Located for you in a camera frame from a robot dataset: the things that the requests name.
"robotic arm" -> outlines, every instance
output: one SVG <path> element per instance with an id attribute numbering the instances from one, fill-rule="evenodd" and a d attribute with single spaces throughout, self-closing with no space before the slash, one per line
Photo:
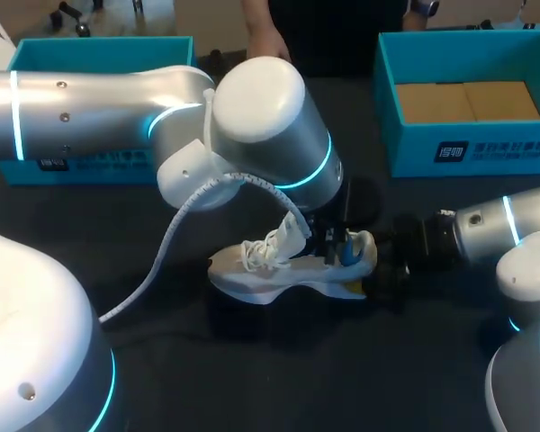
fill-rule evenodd
<path id="1" fill-rule="evenodd" d="M 304 212 L 336 195 L 342 166 L 294 67 L 257 58 L 232 70 L 207 101 L 213 88 L 193 67 L 0 72 L 0 160 L 152 148 L 160 192 L 176 208 L 208 179 L 237 170 L 275 185 Z"/>

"shoe sole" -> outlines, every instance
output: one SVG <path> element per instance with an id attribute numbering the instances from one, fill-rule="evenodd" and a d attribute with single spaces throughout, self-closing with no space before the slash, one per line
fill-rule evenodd
<path id="1" fill-rule="evenodd" d="M 237 292 L 236 290 L 224 286 L 224 283 L 211 282 L 216 288 L 230 297 L 251 304 L 270 304 L 287 289 L 300 285 L 308 286 L 327 297 L 335 299 L 363 300 L 366 298 L 363 293 L 356 292 L 356 290 L 349 288 L 346 283 L 300 282 L 296 285 L 272 286 L 270 291 L 265 292 Z"/>

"brown cardboard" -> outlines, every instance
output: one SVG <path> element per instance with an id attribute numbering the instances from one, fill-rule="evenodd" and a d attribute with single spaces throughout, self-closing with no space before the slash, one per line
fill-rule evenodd
<path id="1" fill-rule="evenodd" d="M 540 114 L 523 82 L 464 83 L 478 122 L 540 121 Z"/>
<path id="2" fill-rule="evenodd" d="M 474 122 L 462 84 L 396 85 L 407 123 Z"/>
<path id="3" fill-rule="evenodd" d="M 540 121 L 526 84 L 396 85 L 406 123 Z"/>

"silver robot arm segment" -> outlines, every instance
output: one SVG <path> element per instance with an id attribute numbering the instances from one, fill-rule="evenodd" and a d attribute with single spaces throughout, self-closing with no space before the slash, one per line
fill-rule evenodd
<path id="1" fill-rule="evenodd" d="M 498 260 L 540 231 L 540 187 L 457 211 L 453 230 L 465 261 Z"/>
<path id="2" fill-rule="evenodd" d="M 212 87 L 189 67 L 118 76 L 0 72 L 0 160 L 144 149 L 163 118 L 182 110 L 203 118 L 203 90 Z M 178 129 L 180 139 L 198 132 L 194 124 Z"/>

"logo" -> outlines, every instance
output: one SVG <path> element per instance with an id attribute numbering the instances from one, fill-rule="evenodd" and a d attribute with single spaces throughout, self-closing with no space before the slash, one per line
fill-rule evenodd
<path id="1" fill-rule="evenodd" d="M 462 162 L 468 141 L 444 141 L 438 146 L 434 162 Z"/>
<path id="2" fill-rule="evenodd" d="M 68 171 L 65 159 L 41 159 L 37 161 L 40 171 Z"/>

